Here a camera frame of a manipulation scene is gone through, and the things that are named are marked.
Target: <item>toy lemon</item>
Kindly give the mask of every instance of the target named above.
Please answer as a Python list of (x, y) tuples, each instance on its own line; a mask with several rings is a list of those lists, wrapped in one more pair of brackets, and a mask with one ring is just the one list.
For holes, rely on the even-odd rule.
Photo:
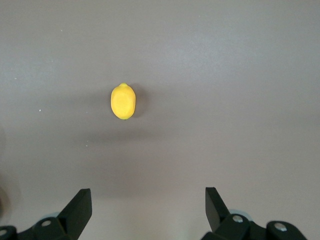
[(136, 94), (126, 83), (115, 87), (111, 93), (111, 109), (122, 120), (129, 119), (135, 112)]

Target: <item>yellow fruit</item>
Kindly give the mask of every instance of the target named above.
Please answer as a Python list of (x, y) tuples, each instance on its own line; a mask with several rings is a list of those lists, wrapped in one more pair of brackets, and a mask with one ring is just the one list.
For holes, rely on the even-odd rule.
[(129, 119), (135, 112), (136, 94), (126, 83), (115, 87), (111, 93), (111, 109), (122, 120)]

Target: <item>gray surface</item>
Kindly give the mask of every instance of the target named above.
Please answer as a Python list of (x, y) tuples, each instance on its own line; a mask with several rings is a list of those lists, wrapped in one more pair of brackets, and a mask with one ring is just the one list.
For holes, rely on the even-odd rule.
[(0, 1), (0, 224), (91, 188), (81, 240), (198, 240), (215, 186), (318, 239), (319, 62), (319, 1)]

